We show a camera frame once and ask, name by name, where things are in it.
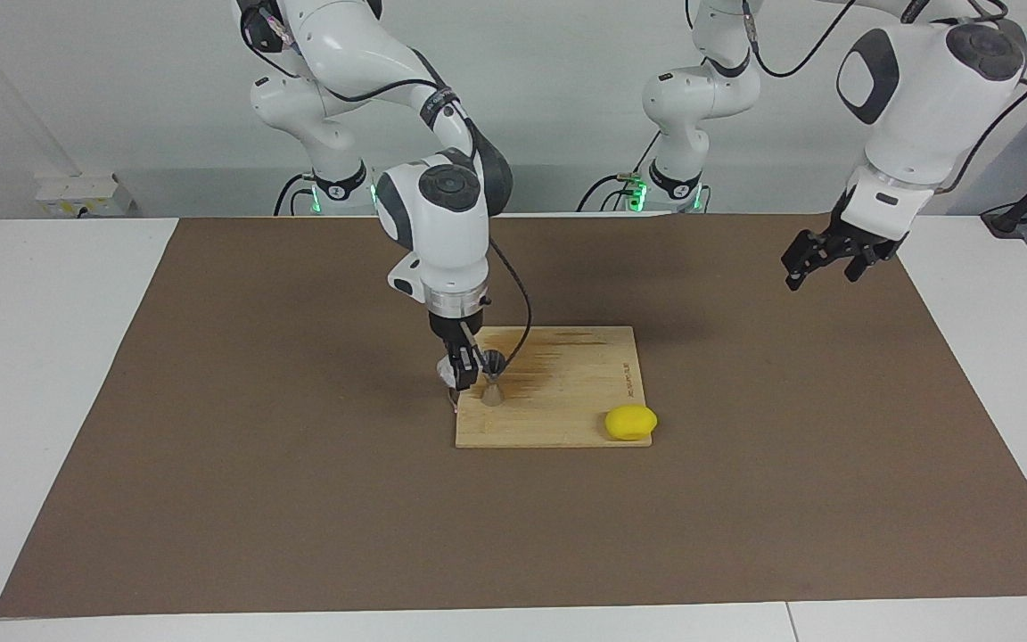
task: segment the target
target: green led light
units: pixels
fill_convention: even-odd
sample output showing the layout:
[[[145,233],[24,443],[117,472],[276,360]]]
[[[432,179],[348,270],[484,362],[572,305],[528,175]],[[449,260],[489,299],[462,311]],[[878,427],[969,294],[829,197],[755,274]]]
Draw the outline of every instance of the green led light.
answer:
[[[648,186],[643,180],[637,180],[637,186],[632,190],[632,198],[629,199],[629,209],[633,212],[644,212],[646,199],[648,199]]]

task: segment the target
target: white electrical box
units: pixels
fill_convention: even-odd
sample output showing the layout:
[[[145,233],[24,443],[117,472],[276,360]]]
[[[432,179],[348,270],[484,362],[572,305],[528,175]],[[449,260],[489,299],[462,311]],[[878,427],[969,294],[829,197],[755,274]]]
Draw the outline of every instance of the white electrical box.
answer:
[[[134,198],[112,176],[38,179],[37,202],[54,219],[129,216]]]

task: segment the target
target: lemon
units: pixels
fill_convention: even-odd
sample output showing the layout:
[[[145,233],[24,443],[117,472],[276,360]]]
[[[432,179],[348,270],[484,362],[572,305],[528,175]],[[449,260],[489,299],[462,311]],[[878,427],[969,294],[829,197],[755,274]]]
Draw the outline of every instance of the lemon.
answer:
[[[605,417],[605,429],[620,442],[640,442],[656,429],[656,414],[646,406],[622,406]]]

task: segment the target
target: white table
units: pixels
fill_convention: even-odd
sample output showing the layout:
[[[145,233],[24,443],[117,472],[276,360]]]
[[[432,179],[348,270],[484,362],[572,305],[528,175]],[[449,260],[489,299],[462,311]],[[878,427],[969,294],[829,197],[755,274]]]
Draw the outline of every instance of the white table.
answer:
[[[175,225],[0,222],[0,592]],[[1027,248],[924,217],[902,260],[1027,476]],[[17,620],[0,639],[1019,641],[1027,598]]]

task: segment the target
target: cutting board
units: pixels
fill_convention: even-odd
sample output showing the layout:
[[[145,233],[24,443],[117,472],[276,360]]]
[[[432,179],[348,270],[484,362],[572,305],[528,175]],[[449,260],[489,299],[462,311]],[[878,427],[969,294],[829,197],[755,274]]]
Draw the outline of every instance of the cutting board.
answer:
[[[482,349],[509,354],[524,328],[483,328]],[[457,405],[457,448],[644,448],[605,430],[608,411],[645,403],[632,327],[534,328],[502,374],[504,402],[482,402],[488,383]]]

